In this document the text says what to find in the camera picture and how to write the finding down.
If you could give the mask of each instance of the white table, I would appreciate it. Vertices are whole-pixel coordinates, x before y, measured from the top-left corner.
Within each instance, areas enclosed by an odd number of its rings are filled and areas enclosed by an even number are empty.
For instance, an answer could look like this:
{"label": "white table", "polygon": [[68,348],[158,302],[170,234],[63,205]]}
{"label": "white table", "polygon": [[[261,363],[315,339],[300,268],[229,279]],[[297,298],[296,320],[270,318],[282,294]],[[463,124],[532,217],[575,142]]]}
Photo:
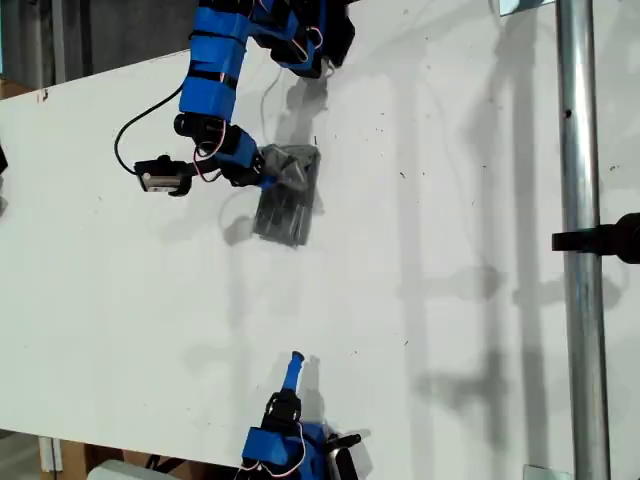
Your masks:
{"label": "white table", "polygon": [[[603,221],[640,207],[634,4],[596,2]],[[240,80],[234,122],[322,152],[297,250],[248,238],[257,190],[172,199],[117,165],[116,132],[175,89],[187,53],[0,103],[0,428],[234,465],[297,349],[304,416],[368,432],[367,478],[572,470],[554,8],[351,11],[326,100],[255,46]],[[124,157],[187,158],[176,113],[133,127]],[[640,270],[604,271],[622,480],[640,475]]]}

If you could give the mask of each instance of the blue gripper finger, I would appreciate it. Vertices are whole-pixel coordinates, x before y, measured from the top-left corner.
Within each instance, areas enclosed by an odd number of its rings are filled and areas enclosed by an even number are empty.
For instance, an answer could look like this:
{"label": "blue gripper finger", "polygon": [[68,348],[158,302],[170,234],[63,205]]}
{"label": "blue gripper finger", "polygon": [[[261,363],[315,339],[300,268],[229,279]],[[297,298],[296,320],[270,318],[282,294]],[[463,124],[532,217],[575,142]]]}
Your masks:
{"label": "blue gripper finger", "polygon": [[296,387],[298,386],[298,375],[300,375],[300,370],[302,370],[302,362],[304,362],[304,355],[300,352],[293,352],[291,354],[291,361],[289,362],[289,367],[287,367],[287,375],[284,377],[284,383],[282,384],[282,389],[289,389],[296,391]]}

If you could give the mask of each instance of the cardboard box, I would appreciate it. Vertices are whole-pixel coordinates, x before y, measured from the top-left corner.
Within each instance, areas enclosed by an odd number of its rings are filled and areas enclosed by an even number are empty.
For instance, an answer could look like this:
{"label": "cardboard box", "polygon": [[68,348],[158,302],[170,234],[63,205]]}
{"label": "cardboard box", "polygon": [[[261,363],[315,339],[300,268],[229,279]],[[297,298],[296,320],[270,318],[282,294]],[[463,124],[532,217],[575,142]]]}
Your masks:
{"label": "cardboard box", "polygon": [[14,82],[0,77],[0,100],[5,98],[15,97],[16,95],[22,95],[23,93],[31,92],[32,89],[24,87]]}

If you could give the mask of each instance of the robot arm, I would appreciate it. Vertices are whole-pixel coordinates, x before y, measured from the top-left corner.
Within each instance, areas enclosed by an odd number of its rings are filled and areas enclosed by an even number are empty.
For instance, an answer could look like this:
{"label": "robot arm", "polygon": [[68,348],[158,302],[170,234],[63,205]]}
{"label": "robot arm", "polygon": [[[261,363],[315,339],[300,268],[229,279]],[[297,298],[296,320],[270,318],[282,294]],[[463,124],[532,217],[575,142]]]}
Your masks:
{"label": "robot arm", "polygon": [[352,1],[200,0],[174,122],[176,133],[195,143],[193,163],[167,156],[136,163],[143,189],[185,195],[193,176],[205,179],[215,170],[234,186],[275,184],[278,172],[270,171],[255,140],[231,123],[247,41],[253,37],[296,75],[319,78],[322,58],[341,66],[353,41],[347,15]]}

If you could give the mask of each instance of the silver metal pipe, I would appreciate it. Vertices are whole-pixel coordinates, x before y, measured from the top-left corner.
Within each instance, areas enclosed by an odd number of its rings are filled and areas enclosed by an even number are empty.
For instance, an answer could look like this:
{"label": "silver metal pipe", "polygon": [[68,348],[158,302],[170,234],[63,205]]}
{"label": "silver metal pipe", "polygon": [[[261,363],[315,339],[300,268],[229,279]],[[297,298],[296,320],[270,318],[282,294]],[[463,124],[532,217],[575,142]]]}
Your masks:
{"label": "silver metal pipe", "polygon": [[[565,231],[600,223],[592,0],[556,2]],[[576,480],[609,480],[602,265],[565,254],[565,296]]]}

